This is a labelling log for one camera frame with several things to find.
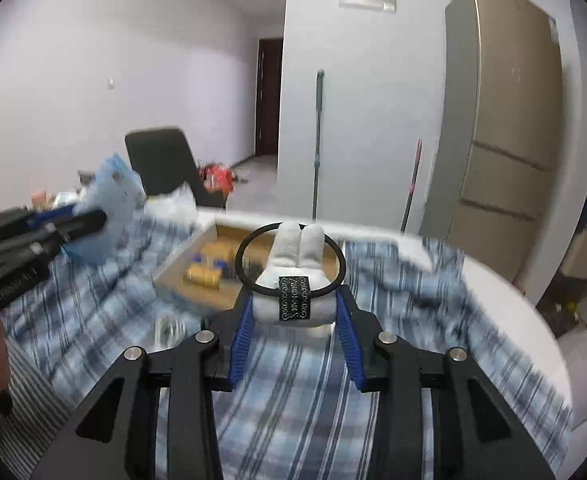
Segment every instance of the open box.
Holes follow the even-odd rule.
[[[229,254],[228,258],[224,259],[233,268],[238,248],[251,232],[245,228],[216,222],[205,231],[190,237],[173,251],[154,273],[154,285],[158,295],[199,316],[215,314],[234,307],[242,288],[238,278],[223,278],[220,280],[219,288],[211,288],[185,280],[184,275],[196,256],[212,251],[217,254]],[[260,235],[245,251],[243,261],[250,262],[253,268],[257,269],[257,274],[262,272],[267,263],[275,234],[276,231],[272,231]],[[327,245],[323,252],[322,266],[328,279],[333,281],[337,276],[339,264],[336,254]]]

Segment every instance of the chair backrest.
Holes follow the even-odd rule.
[[[125,136],[125,145],[147,196],[171,193],[186,182],[200,204],[206,195],[205,185],[181,129],[137,130]]]

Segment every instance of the blue plastic bag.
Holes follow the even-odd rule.
[[[116,252],[116,245],[125,226],[132,220],[134,211],[145,202],[140,175],[114,153],[96,173],[87,195],[74,206],[74,215],[102,209],[107,223],[102,231],[65,245],[73,258],[95,265],[105,263]]]

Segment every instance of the dark brown door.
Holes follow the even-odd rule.
[[[260,40],[256,96],[256,155],[278,154],[283,39]]]

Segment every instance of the blue plaid fabric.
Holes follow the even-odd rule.
[[[200,320],[156,297],[150,271],[190,231],[148,218],[128,229],[125,245],[104,266],[60,256],[52,278],[5,314],[11,336],[51,384],[77,405],[122,351],[152,348],[158,317],[174,317],[187,333]],[[522,420],[552,469],[567,450],[571,409],[524,355],[484,315],[461,278],[464,255],[425,241],[425,272],[385,243],[347,242],[346,283],[359,307],[385,330],[430,351],[469,350]],[[364,479],[376,423],[377,394],[349,381],[337,334],[313,346],[257,327],[244,380],[214,394],[225,478]],[[168,395],[161,396],[157,473],[166,475]],[[423,390],[423,478],[432,478],[432,414]]]

